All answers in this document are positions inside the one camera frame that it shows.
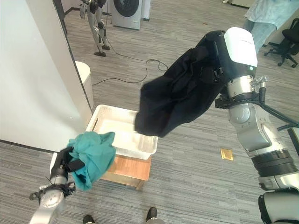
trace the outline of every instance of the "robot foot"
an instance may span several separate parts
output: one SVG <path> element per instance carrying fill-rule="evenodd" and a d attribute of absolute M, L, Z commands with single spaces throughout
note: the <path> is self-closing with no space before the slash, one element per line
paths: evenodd
<path fill-rule="evenodd" d="M 105 52 L 95 52 L 94 55 L 96 56 L 101 56 L 101 57 L 106 57 L 106 53 Z"/>
<path fill-rule="evenodd" d="M 110 47 L 109 47 L 108 45 L 103 45 L 103 46 L 102 46 L 102 49 L 103 49 L 103 50 L 110 50 Z"/>

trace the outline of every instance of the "washing machine door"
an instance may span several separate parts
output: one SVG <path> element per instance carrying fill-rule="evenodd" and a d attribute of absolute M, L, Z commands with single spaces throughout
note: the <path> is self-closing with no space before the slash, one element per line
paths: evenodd
<path fill-rule="evenodd" d="M 114 5 L 119 14 L 130 17 L 138 10 L 139 0 L 114 0 Z"/>

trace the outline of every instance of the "wooden stool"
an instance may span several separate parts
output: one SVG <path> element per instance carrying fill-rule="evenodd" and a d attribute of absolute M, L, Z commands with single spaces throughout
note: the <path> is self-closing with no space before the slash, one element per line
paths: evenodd
<path fill-rule="evenodd" d="M 147 160 L 116 155 L 111 168 L 101 177 L 102 180 L 126 184 L 140 190 L 150 176 L 151 156 Z"/>

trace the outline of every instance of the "brass floor plate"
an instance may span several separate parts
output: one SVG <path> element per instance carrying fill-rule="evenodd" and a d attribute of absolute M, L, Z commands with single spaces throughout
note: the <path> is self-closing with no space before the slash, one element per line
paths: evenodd
<path fill-rule="evenodd" d="M 225 160 L 234 160 L 233 152 L 230 149 L 220 148 L 221 157 Z"/>

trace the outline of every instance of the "washing machine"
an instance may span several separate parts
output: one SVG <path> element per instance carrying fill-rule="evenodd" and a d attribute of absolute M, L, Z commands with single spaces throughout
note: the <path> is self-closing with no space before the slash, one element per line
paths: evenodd
<path fill-rule="evenodd" d="M 142 0 L 111 0 L 112 24 L 118 27 L 140 29 Z"/>

